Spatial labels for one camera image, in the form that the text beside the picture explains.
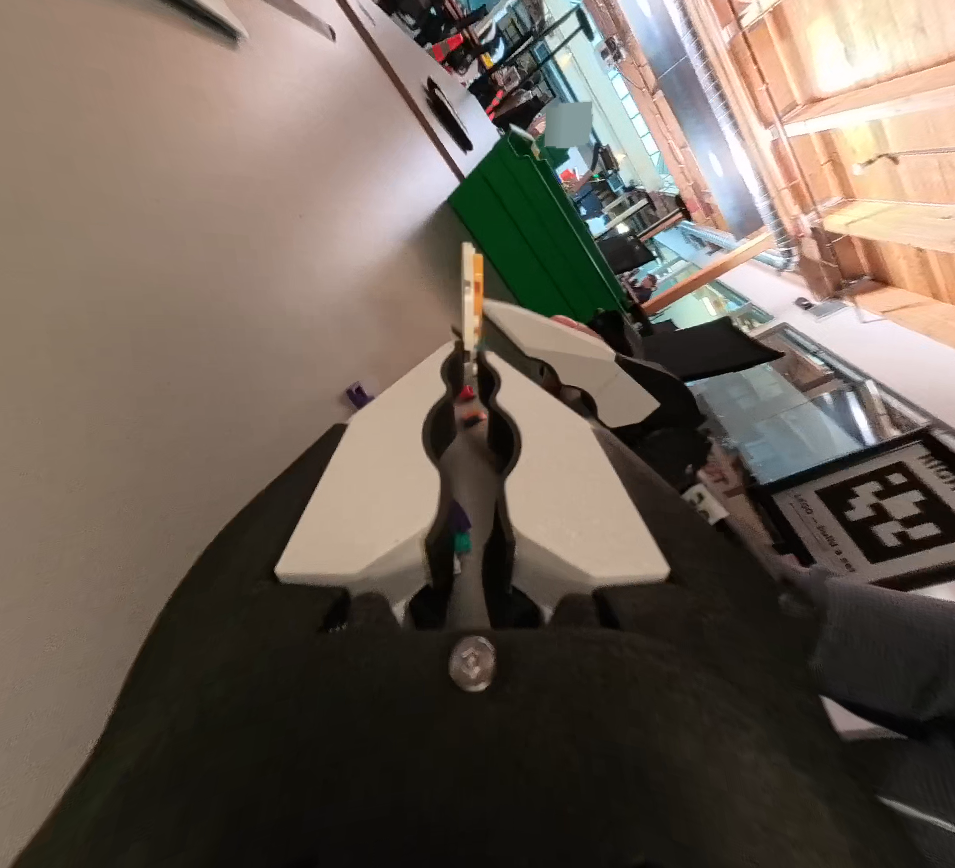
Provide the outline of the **white and orange brick plate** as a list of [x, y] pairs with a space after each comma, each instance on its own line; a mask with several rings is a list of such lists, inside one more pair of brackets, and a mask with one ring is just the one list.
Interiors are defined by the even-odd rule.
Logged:
[[461, 243], [460, 260], [461, 344], [464, 362], [473, 369], [482, 341], [484, 256], [470, 241]]

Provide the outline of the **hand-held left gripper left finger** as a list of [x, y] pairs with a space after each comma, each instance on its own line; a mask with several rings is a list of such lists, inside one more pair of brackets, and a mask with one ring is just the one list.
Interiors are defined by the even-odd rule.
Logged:
[[447, 342], [352, 416], [274, 567], [281, 583], [378, 594], [399, 618], [417, 599], [443, 622], [455, 501], [440, 464], [458, 391]]

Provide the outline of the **black office chair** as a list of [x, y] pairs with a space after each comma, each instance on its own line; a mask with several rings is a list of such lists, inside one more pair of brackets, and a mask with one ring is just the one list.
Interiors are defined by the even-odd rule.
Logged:
[[785, 352], [762, 344], [729, 317], [688, 328], [653, 331], [642, 338], [644, 358], [684, 383], [770, 365]]

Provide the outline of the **printed tag sign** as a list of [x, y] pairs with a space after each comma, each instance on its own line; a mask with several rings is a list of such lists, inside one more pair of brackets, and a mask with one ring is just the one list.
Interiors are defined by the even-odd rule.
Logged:
[[953, 582], [953, 435], [921, 430], [747, 494], [773, 548], [805, 566], [904, 591]]

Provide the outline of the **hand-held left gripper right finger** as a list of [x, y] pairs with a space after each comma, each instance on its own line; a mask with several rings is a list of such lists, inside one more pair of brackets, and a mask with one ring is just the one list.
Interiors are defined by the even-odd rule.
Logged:
[[589, 421], [495, 352], [479, 354], [479, 397], [498, 473], [481, 564], [493, 627], [537, 627], [569, 596], [669, 579]]

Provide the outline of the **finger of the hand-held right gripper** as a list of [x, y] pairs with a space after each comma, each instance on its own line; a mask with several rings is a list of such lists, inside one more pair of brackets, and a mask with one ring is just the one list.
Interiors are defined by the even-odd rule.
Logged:
[[485, 300], [483, 318], [525, 357], [588, 396], [606, 427], [642, 424], [660, 410], [660, 402], [625, 372], [600, 337], [504, 301]]

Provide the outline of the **person's right forearm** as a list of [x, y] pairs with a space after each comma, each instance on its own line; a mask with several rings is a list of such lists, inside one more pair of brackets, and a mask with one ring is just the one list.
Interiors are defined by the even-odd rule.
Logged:
[[873, 726], [953, 746], [954, 604], [783, 557], [780, 605], [813, 623], [819, 692]]

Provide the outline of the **green plastic bin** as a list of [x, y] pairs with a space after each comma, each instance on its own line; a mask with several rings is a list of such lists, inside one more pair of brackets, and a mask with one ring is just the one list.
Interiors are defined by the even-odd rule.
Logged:
[[520, 306], [582, 323], [629, 311], [625, 289], [529, 134], [502, 134], [449, 205]]

